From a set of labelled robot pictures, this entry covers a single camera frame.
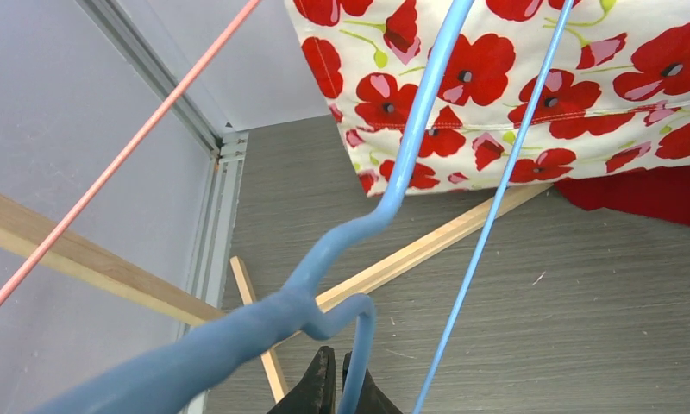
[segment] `red fabric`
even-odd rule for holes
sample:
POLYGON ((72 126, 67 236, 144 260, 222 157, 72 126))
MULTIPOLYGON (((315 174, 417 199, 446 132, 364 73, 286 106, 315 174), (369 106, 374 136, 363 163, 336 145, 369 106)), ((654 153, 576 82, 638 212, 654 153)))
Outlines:
POLYGON ((584 210, 604 207, 690 226, 690 166, 569 179, 555 186, 584 210))

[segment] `wood grain floor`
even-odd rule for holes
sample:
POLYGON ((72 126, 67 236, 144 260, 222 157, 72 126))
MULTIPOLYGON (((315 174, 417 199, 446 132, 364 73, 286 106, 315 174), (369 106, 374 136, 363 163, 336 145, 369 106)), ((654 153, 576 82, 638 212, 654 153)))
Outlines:
MULTIPOLYGON (((260 297, 279 289, 327 229, 376 201, 363 197, 327 117, 255 131, 244 172, 232 254, 246 261, 260 297)), ((407 198, 384 234, 337 261, 322 290, 490 196, 407 198)), ((476 238, 372 294, 379 322, 370 370, 403 412, 411 412, 476 238)), ((227 309, 241 302, 233 283, 227 309)), ((351 327, 328 342, 341 363, 352 335, 351 327)), ((291 385, 319 345, 297 336, 278 348, 291 385)), ((208 413, 272 405, 253 361, 210 393, 208 413)), ((555 191, 499 219, 423 411, 690 413, 690 229, 585 212, 555 191)))

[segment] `wooden stick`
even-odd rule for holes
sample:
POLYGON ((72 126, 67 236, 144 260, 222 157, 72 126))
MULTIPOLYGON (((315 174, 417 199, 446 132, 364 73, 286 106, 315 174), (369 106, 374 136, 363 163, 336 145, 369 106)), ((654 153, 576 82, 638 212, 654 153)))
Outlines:
MULTIPOLYGON (((54 226, 0 194, 0 248, 28 257, 54 226)), ((193 326, 224 315, 72 231, 59 238, 41 264, 193 326)))
MULTIPOLYGON (((498 210, 498 217, 548 190, 550 184, 524 185, 505 192, 498 210)), ((317 296, 317 304, 323 311, 329 311, 345 298, 355 293, 369 293, 398 276, 411 270, 419 263, 455 244, 464 237, 482 229, 487 219, 493 198, 472 208, 449 223, 432 231, 412 244, 391 254, 366 270, 345 280, 341 284, 317 296)))
MULTIPOLYGON (((243 304, 252 304, 256 302, 254 288, 251 286, 251 279, 248 278, 246 265, 243 264, 241 259, 235 256, 231 258, 230 264, 231 268, 233 268, 235 282, 238 285, 238 291, 241 293, 243 304)), ((267 373, 267 379, 269 380, 269 386, 272 388, 274 401, 278 403, 289 392, 286 379, 281 372, 279 358, 277 358, 274 350, 270 349, 261 355, 261 362, 264 363, 264 371, 267 373)))

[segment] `pink wire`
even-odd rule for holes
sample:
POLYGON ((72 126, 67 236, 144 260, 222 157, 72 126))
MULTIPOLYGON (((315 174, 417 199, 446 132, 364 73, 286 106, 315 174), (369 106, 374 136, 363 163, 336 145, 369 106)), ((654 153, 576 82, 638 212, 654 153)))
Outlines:
POLYGON ((43 242, 35 249, 35 251, 22 263, 19 269, 8 279, 7 283, 4 284, 2 289, 0 289, 0 306, 7 300, 10 294, 15 291, 15 289, 22 283, 23 280, 28 276, 30 271, 35 268, 43 256, 47 253, 50 247, 58 241, 60 236, 63 234, 68 226, 73 223, 78 214, 84 210, 86 205, 97 195, 99 190, 106 184, 111 176, 116 173, 116 170, 122 166, 122 163, 131 155, 131 153, 139 146, 141 141, 149 134, 149 131, 154 128, 155 125, 162 119, 162 117, 175 105, 175 101, 178 100, 180 96, 187 90, 187 88, 192 84, 192 82, 200 75, 200 72, 210 63, 210 61, 216 56, 216 53, 221 50, 221 47, 226 44, 230 36, 241 26, 241 24, 246 20, 248 15, 259 5, 260 0, 248 0, 248 3, 241 9, 238 15, 233 19, 233 21, 228 25, 226 29, 221 33, 220 36, 213 42, 207 51, 200 57, 198 62, 192 67, 192 69, 185 75, 185 77, 180 81, 177 87, 170 93, 170 95, 162 102, 159 108, 149 117, 149 119, 144 122, 144 125, 140 130, 132 137, 131 141, 126 147, 114 158, 113 161, 106 167, 105 170, 99 175, 98 179, 94 181, 91 187, 86 191, 78 202, 71 208, 70 211, 63 217, 62 220, 55 226, 55 229, 50 232, 50 234, 43 240, 43 242))

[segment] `red and white floral fabric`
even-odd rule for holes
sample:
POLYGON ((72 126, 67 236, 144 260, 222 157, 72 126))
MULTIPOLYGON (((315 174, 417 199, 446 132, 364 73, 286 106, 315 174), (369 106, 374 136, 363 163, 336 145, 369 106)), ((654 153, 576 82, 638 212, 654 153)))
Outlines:
MULTIPOLYGON (((364 190, 391 177, 448 0, 285 0, 364 190)), ((476 0, 409 193, 496 186, 563 0, 476 0)), ((576 0, 514 185, 690 165, 690 1, 576 0)))

